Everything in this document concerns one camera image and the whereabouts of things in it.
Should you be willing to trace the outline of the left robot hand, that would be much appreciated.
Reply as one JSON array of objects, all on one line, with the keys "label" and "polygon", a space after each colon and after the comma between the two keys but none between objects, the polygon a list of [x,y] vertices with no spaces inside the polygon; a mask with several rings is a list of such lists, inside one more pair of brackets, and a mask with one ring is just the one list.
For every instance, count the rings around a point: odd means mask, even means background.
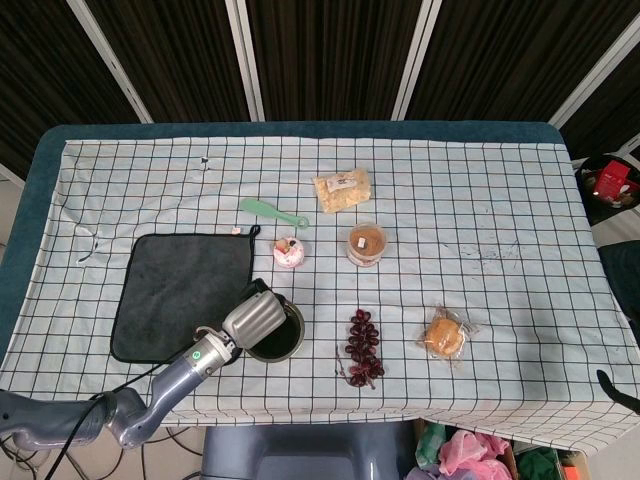
[{"label": "left robot hand", "polygon": [[262,279],[252,281],[248,296],[222,323],[222,332],[237,348],[249,350],[264,340],[286,320],[284,306]]}]

